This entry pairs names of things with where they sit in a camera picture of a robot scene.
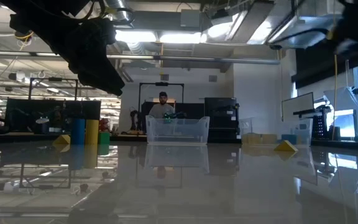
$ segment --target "yellow cable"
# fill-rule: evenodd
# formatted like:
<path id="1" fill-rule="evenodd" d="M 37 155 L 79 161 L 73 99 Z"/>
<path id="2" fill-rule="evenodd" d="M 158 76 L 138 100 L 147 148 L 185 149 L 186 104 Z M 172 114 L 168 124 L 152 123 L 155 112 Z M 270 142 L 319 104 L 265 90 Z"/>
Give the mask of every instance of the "yellow cable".
<path id="1" fill-rule="evenodd" d="M 334 55 L 334 69 L 335 69 L 335 88 L 334 88 L 334 122 L 333 122 L 333 137 L 332 137 L 332 140 L 334 140 L 334 134 L 335 134 L 336 80 L 337 80 L 337 76 L 338 76 L 338 64 L 337 64 L 336 55 Z"/>
<path id="2" fill-rule="evenodd" d="M 333 30 L 335 30 L 335 26 L 336 26 L 336 17 L 335 17 L 335 2 L 334 1 L 334 14 L 333 14 Z M 338 76 L 338 63 L 337 63 L 337 56 L 336 54 L 334 54 L 334 69 L 335 69 L 335 88 L 334 88 L 334 121 L 333 121 L 333 136 L 332 136 L 332 140 L 334 140 L 334 135 L 335 135 L 335 110 L 336 110 L 336 80 L 337 80 L 337 76 Z"/>
<path id="3" fill-rule="evenodd" d="M 164 53 L 164 43 L 161 43 L 161 56 L 163 55 L 163 53 Z M 161 68 L 160 76 L 164 74 L 162 65 L 163 65 L 163 60 L 160 60 L 160 68 Z"/>
<path id="4" fill-rule="evenodd" d="M 27 38 L 31 37 L 33 34 L 34 34 L 34 32 L 31 32 L 31 34 L 29 34 L 29 35 L 27 35 L 27 36 L 24 36 L 24 37 L 18 37 L 18 36 L 16 36 L 16 35 L 15 35 L 15 37 L 16 37 L 17 39 L 26 39 L 26 40 L 27 40 Z"/>

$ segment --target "fluorescent light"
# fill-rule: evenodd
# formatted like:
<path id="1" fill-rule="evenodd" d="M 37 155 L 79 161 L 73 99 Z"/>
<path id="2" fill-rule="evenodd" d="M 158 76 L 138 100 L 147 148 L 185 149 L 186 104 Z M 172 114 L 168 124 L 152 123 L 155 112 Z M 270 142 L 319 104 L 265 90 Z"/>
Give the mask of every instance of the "fluorescent light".
<path id="1" fill-rule="evenodd" d="M 267 21 L 263 22 L 258 29 L 255 30 L 247 44 L 263 44 L 270 31 L 272 31 L 272 25 Z"/>
<path id="2" fill-rule="evenodd" d="M 219 37 L 220 35 L 226 34 L 229 32 L 230 26 L 232 22 L 225 22 L 222 24 L 218 24 L 215 26 L 212 26 L 208 29 L 208 35 L 212 38 Z"/>
<path id="3" fill-rule="evenodd" d="M 117 30 L 116 40 L 126 43 L 155 42 L 157 40 L 152 31 L 123 31 Z"/>
<path id="4" fill-rule="evenodd" d="M 24 83 L 29 84 L 30 83 L 30 78 L 24 78 Z"/>
<path id="5" fill-rule="evenodd" d="M 55 89 L 55 88 L 47 88 L 47 90 L 52 91 L 52 92 L 54 92 L 54 93 L 58 93 L 58 92 L 59 92 L 59 90 L 58 90 L 58 89 Z"/>
<path id="6" fill-rule="evenodd" d="M 194 34 L 164 34 L 160 38 L 160 42 L 172 43 L 172 44 L 199 44 L 201 39 L 201 33 Z"/>
<path id="7" fill-rule="evenodd" d="M 41 85 L 48 87 L 49 85 L 43 82 L 39 82 Z"/>

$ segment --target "wire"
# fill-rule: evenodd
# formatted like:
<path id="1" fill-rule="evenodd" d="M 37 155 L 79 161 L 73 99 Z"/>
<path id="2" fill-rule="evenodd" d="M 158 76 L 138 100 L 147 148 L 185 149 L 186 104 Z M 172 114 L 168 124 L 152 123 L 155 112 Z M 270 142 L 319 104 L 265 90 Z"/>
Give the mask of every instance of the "wire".
<path id="1" fill-rule="evenodd" d="M 179 7 L 180 7 L 182 4 L 186 4 L 188 7 L 190 7 L 191 10 L 193 10 L 193 7 L 192 7 L 191 5 L 189 5 L 189 4 L 186 3 L 186 2 L 181 2 L 181 3 L 179 3 L 179 5 L 178 5 L 178 7 L 177 7 L 177 12 L 178 12 L 178 10 L 179 10 Z"/>
<path id="2" fill-rule="evenodd" d="M 18 36 L 16 36 L 15 34 L 14 34 L 14 36 L 15 36 L 17 39 L 26 39 L 26 40 L 27 40 L 27 38 L 30 38 L 33 34 L 34 34 L 34 31 L 32 31 L 31 34 L 26 35 L 26 36 L 24 36 L 24 37 L 18 37 Z"/>
<path id="3" fill-rule="evenodd" d="M 104 3 L 101 3 L 102 1 L 103 1 L 103 0 L 98 0 L 98 2 L 100 3 L 101 7 L 102 7 L 102 4 L 104 4 Z M 40 9 L 41 11 L 43 11 L 43 12 L 49 14 L 50 16 L 57 17 L 57 18 L 59 18 L 59 19 L 66 19 L 66 20 L 81 22 L 81 21 L 87 20 L 87 19 L 91 16 L 91 14 L 92 14 L 92 12 L 93 12 L 93 6 L 94 6 L 94 3 L 95 3 L 95 0 L 92 0 L 91 9 L 90 9 L 89 12 L 87 13 L 87 15 L 86 15 L 84 18 L 82 18 L 82 19 L 75 19 L 75 18 L 70 18 L 70 17 L 67 17 L 67 16 L 59 16 L 59 15 L 56 15 L 56 14 L 54 14 L 54 13 L 52 13 L 52 12 L 49 12 L 49 11 L 45 10 L 44 8 L 42 8 L 41 6 L 37 5 L 36 3 L 34 3 L 34 2 L 31 1 L 31 0 L 29 0 L 29 2 L 30 2 L 31 4 L 33 4 L 35 7 L 37 7 L 38 9 Z"/>
<path id="4" fill-rule="evenodd" d="M 304 30 L 304 31 L 301 31 L 301 32 L 294 33 L 292 35 L 288 35 L 288 36 L 283 37 L 283 38 L 278 39 L 278 40 L 274 40 L 273 42 L 271 42 L 269 44 L 274 45 L 274 44 L 277 44 L 277 43 L 279 43 L 281 41 L 288 40 L 289 38 L 296 37 L 296 36 L 302 35 L 302 34 L 307 34 L 307 33 L 310 33 L 310 32 L 321 32 L 324 35 L 327 35 L 329 31 L 327 29 L 324 29 L 324 28 L 312 28 L 312 29 L 308 29 L 308 30 Z"/>
<path id="5" fill-rule="evenodd" d="M 333 29 L 335 29 L 336 27 L 336 16 L 335 16 L 335 2 L 333 3 L 333 8 L 334 8 L 334 15 L 333 15 Z M 337 76 L 338 76 L 338 62 L 337 62 L 337 56 L 336 54 L 334 54 L 334 72 L 335 72 L 335 88 L 334 88 L 334 121 L 333 121 L 333 136 L 332 136 L 332 140 L 334 140 L 334 135 L 335 135 L 335 111 L 336 111 L 336 88 L 337 88 Z"/>

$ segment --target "clear storage container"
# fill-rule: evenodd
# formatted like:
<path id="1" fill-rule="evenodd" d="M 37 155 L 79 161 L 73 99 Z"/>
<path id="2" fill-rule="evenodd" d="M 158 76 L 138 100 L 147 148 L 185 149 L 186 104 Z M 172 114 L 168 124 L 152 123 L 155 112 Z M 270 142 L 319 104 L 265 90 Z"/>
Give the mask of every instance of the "clear storage container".
<path id="1" fill-rule="evenodd" d="M 241 142 L 243 144 L 280 144 L 287 140 L 293 145 L 310 146 L 313 119 L 269 123 L 267 118 L 241 119 Z"/>
<path id="2" fill-rule="evenodd" d="M 149 144 L 206 144 L 209 117 L 198 119 L 156 119 L 146 116 Z"/>

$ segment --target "pipe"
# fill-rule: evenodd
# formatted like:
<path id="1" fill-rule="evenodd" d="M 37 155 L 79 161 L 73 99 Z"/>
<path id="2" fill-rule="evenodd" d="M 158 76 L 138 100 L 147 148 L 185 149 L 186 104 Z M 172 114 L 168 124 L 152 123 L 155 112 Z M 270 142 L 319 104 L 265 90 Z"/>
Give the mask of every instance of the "pipe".
<path id="1" fill-rule="evenodd" d="M 0 51 L 2 58 L 12 57 L 44 57 L 44 58 L 60 58 L 54 53 L 43 52 L 14 52 L 14 51 Z M 257 58 L 212 58 L 212 57 L 184 57 L 184 56 L 164 56 L 164 55 L 122 55 L 122 54 L 108 54 L 107 58 L 113 59 L 130 59 L 130 60 L 179 60 L 188 62 L 228 62 L 228 63 L 251 63 L 264 65 L 278 65 L 279 60 L 272 59 L 257 59 Z"/>
<path id="2" fill-rule="evenodd" d="M 107 5 L 112 9 L 117 8 L 128 8 L 125 0 L 106 0 Z M 115 21 L 129 21 L 129 16 L 127 12 L 117 12 L 115 14 L 110 14 L 113 20 Z"/>
<path id="3" fill-rule="evenodd" d="M 28 88 L 28 85 L 3 85 L 0 84 L 0 87 L 10 87 L 10 88 Z M 33 88 L 57 88 L 62 90 L 74 90 L 75 86 L 33 86 Z M 78 87 L 79 90 L 95 90 L 93 87 Z"/>

